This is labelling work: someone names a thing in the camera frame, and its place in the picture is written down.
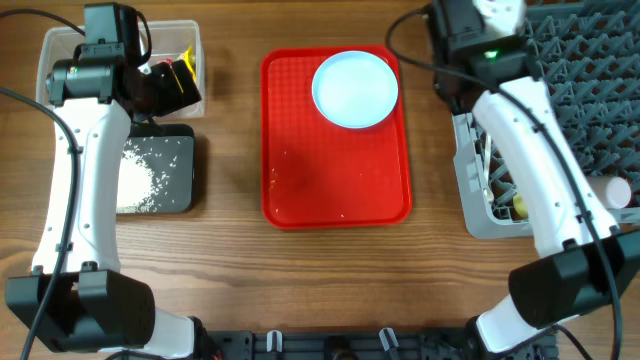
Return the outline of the yellow snack wrapper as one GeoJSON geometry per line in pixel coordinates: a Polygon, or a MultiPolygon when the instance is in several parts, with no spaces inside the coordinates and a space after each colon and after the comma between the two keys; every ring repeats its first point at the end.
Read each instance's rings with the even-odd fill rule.
{"type": "Polygon", "coordinates": [[[196,56],[192,46],[189,46],[180,56],[179,59],[184,61],[193,81],[197,81],[196,75],[196,56]]]}

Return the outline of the white rice pile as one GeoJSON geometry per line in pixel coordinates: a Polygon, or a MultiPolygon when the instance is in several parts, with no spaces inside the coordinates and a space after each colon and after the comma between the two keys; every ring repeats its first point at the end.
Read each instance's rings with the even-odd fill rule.
{"type": "Polygon", "coordinates": [[[164,158],[153,141],[153,137],[135,137],[125,143],[119,168],[118,214],[157,213],[163,207],[175,160],[164,158]]]}

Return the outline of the light blue plate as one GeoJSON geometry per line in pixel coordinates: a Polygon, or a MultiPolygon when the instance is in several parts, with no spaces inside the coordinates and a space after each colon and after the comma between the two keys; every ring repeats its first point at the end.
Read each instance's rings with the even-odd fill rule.
{"type": "Polygon", "coordinates": [[[384,121],[399,100],[399,84],[391,66],[366,51],[349,50],[324,60],[316,70],[311,96],[329,122],[364,129],[384,121]]]}

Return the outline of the white plastic fork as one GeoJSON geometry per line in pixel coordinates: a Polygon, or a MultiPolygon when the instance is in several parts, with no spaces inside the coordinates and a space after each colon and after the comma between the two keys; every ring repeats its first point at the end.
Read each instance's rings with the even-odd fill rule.
{"type": "Polygon", "coordinates": [[[490,183],[490,167],[492,159],[492,138],[489,133],[485,134],[484,152],[483,152],[483,175],[486,181],[484,188],[484,195],[489,204],[492,204],[495,200],[491,183],[490,183]]]}

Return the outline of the yellow plastic cup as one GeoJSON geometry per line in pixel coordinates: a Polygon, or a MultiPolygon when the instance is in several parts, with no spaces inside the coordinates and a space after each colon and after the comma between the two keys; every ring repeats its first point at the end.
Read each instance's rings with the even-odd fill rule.
{"type": "Polygon", "coordinates": [[[513,207],[516,214],[522,219],[527,219],[529,217],[528,209],[522,195],[520,193],[517,193],[513,197],[512,201],[513,201],[513,207]]]}

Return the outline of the pink plastic cup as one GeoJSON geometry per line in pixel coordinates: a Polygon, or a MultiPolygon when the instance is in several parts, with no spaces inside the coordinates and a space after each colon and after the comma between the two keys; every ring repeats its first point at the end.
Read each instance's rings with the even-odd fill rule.
{"type": "Polygon", "coordinates": [[[591,176],[587,181],[598,200],[607,209],[622,209],[631,202],[631,186],[621,177],[591,176]]]}

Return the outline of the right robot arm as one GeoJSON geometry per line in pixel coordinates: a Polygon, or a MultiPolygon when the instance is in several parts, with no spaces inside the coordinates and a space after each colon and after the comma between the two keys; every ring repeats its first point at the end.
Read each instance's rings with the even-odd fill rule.
{"type": "Polygon", "coordinates": [[[492,138],[532,227],[538,259],[513,270],[508,295],[470,323],[470,351],[505,355],[553,326],[620,298],[639,269],[639,236],[621,233],[555,118],[522,1],[435,1],[427,8],[440,96],[492,138]]]}

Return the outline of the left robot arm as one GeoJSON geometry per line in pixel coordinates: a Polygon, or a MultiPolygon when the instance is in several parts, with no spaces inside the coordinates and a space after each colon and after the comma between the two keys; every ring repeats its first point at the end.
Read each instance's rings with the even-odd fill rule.
{"type": "Polygon", "coordinates": [[[28,275],[6,283],[8,308],[54,353],[110,358],[218,359],[195,317],[159,309],[151,288],[123,275],[115,225],[118,177],[131,126],[200,98],[187,64],[143,66],[152,53],[144,15],[116,2],[84,9],[83,42],[46,78],[41,111],[57,136],[45,229],[28,275]]]}

